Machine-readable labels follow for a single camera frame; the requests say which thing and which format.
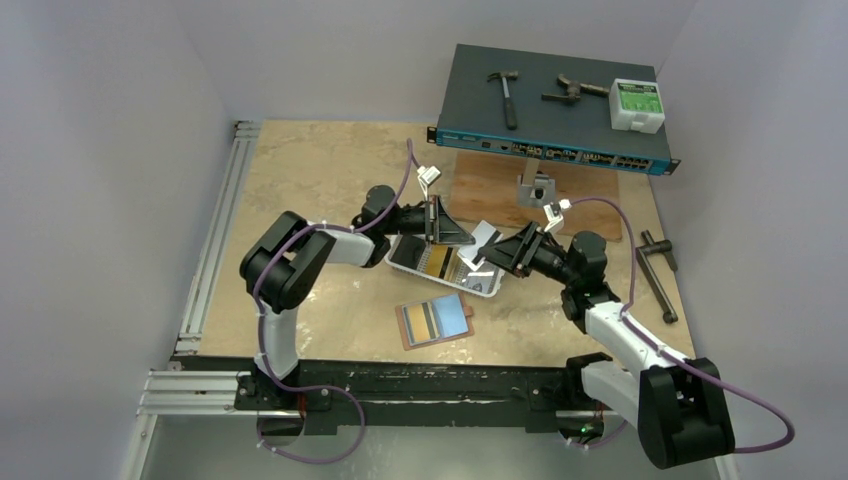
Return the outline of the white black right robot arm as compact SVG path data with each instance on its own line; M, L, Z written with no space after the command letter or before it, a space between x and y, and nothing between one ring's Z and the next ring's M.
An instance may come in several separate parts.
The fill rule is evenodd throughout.
M612 353L564 376L561 392L576 407L592 400L634 426L642 449L659 469L730 454L735 436L722 389L707 381L718 369L669 348L624 312L605 280L606 241L581 231L564 248L536 223L480 248L480 256L516 277L538 272L563 284L568 320Z

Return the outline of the tan leather card holder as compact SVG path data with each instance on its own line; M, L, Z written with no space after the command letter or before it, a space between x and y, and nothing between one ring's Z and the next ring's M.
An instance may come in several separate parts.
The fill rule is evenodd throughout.
M474 310L462 293L398 305L395 315L406 351L475 334Z

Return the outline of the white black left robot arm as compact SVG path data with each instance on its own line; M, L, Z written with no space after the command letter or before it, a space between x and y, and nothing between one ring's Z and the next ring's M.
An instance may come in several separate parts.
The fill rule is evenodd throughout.
M435 245L474 243L472 234L448 214L439 196L402 206L398 199L399 194L387 185L371 188L360 214L347 227L312 223L286 211L243 257L239 275L258 314L255 363L266 375L259 395L272 408L287 408L297 399L298 382L289 374L299 362L298 309L325 265L372 268L386 256L395 235L411 235Z

